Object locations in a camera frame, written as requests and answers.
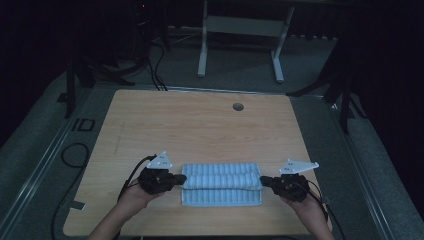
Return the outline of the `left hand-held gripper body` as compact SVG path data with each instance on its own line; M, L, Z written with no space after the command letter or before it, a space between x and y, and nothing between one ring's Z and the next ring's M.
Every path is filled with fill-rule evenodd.
M178 176L170 172L171 168L172 163L165 151L154 155L138 177L140 187L150 195L170 191L178 184Z

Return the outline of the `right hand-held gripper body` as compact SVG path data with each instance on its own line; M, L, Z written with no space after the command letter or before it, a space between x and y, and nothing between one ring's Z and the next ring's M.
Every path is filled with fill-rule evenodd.
M280 176L271 178L271 188L280 197L293 202L302 202L310 190L308 180L303 173L318 167L317 162L288 159L279 170Z

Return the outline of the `blue striped towel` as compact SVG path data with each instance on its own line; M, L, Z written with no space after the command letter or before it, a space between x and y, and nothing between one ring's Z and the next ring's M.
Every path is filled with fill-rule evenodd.
M182 204L190 207L242 207L262 204L256 163L185 164Z

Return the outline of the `person's left hand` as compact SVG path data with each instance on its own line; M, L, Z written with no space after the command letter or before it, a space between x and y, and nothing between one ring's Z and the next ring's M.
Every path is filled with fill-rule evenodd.
M125 189L124 193L119 199L119 206L121 210L128 216L134 216L141 210L146 208L148 204L162 196L159 194L148 194L141 187L137 180L130 182L130 185Z

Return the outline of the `person's right hand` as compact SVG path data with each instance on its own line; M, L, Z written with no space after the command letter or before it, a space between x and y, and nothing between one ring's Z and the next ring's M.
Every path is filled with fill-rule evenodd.
M319 220L326 221L322 205L315 199L315 197L315 194L308 194L302 202L291 201L283 197L281 197L281 200L295 212L301 222L318 222Z

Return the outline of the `black metal stand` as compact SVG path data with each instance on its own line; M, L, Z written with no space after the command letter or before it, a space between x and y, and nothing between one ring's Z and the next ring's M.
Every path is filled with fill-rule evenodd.
M91 75L91 69L99 71L112 82L118 83L120 85L134 86L134 83L124 80L117 73L112 72L111 70L107 69L100 63L87 56L70 56L67 59L66 66L66 119L72 115L76 106L75 78L78 78L83 87L93 87L95 80Z
M323 100L327 104L334 105L338 99L341 99L339 124L343 132L348 134L350 104L353 104L359 114L365 117L351 97L355 76L352 52L349 50L346 41L339 39L321 69L317 80L304 88L287 93L287 96L301 97L328 84L329 87L324 93Z

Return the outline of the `dark equipment rack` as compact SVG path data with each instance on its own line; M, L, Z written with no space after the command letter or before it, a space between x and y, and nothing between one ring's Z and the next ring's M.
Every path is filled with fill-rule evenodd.
M135 50L138 63L144 63L149 55L151 42L151 15L147 0L134 0Z

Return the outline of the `black rectangular floor bracket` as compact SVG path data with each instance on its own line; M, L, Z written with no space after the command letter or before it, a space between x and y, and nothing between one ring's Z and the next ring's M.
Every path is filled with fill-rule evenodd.
M71 130L77 132L90 132L94 129L96 121L94 119L77 118Z

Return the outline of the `white desk frame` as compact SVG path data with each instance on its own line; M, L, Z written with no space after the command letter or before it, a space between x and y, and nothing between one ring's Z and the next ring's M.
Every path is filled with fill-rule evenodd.
M282 21L210 15L208 12L208 6L209 1L203 0L202 44L200 49L197 75L199 77L204 77L206 75L208 56L207 39L209 32L276 37L278 39L278 45L270 52L270 55L273 64L275 80L277 83L282 83L285 78L280 62L280 55L285 39L288 35L288 30L295 8L289 7L286 12L285 20Z

